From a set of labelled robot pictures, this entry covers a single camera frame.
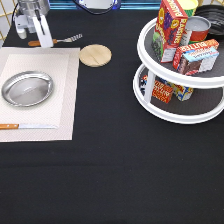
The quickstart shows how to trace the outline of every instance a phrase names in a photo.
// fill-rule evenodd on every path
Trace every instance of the knife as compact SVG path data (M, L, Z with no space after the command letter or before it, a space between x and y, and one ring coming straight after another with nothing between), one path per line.
M0 124L0 130L3 129L54 129L55 125L48 124Z

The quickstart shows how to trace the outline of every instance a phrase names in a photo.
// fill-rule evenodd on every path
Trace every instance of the metal plate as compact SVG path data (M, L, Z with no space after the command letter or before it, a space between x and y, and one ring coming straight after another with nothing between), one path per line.
M53 90L52 78L39 71L19 73L2 86L2 97L13 106L29 107L46 100Z

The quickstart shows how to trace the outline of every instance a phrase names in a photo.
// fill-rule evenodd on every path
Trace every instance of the wooden coaster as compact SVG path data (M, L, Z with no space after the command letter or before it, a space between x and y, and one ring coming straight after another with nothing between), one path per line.
M107 64L111 60L111 51L103 45L89 45L84 47L79 53L80 61L90 67L99 67Z

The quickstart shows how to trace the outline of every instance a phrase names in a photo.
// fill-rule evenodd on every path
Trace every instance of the knife handle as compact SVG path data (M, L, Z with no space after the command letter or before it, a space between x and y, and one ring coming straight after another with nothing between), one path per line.
M0 130L3 129L18 129L19 125L18 124L0 124Z
M54 44L56 44L58 42L56 39L53 39L52 41ZM30 42L28 42L28 45L30 47L40 46L40 41L38 41L38 40L30 41Z

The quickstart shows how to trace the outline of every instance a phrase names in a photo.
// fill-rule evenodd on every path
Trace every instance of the red box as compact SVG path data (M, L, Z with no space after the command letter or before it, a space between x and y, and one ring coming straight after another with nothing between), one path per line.
M173 61L187 19L177 0L162 0L152 41L152 48L160 62Z
M165 103L169 103L172 95L173 95L173 88L157 80L155 81L155 85L152 91L152 96L156 97L157 99Z
M199 42L195 44L190 44L187 46L178 47L173 59L173 67L175 69L178 69L182 54L187 51L200 50L200 49L205 49L210 47L214 47L215 49L217 49L218 46L219 46L219 43L216 40L212 39L212 40L207 40L207 41L203 41L203 42Z

